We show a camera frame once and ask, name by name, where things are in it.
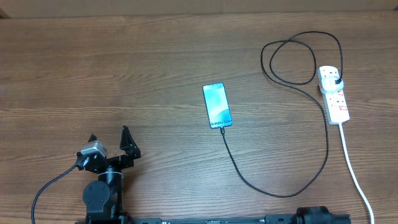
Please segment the blue Galaxy smartphone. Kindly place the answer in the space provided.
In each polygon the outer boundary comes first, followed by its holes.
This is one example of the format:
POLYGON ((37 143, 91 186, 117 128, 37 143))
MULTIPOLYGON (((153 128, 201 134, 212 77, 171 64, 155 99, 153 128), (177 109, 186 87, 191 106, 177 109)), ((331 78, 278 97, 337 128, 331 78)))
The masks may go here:
POLYGON ((204 85, 202 90, 210 128, 217 129, 231 126, 233 119, 224 84, 204 85))

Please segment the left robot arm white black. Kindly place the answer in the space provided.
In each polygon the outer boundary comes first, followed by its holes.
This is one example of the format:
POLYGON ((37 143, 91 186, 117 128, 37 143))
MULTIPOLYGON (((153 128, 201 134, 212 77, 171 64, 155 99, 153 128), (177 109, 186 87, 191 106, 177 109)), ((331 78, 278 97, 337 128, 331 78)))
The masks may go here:
POLYGON ((132 138, 127 126, 122 127, 119 149, 124 154, 107 157, 107 149, 92 134, 82 150, 76 153, 76 162, 64 173, 47 182, 36 194, 32 202, 30 219, 35 221, 35 207, 41 193, 51 184, 69 174, 73 169, 85 170, 97 175, 84 189, 82 199, 86 206, 85 223, 133 223, 133 219, 124 211, 123 170, 134 166, 134 160, 141 152, 132 138))

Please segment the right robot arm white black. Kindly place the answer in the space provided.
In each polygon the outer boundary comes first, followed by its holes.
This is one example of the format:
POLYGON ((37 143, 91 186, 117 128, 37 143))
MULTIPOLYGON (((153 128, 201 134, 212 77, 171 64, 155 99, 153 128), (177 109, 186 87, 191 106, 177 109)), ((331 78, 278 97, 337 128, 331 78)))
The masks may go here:
POLYGON ((300 207, 292 218, 294 224, 332 224, 333 215, 324 206, 300 207))

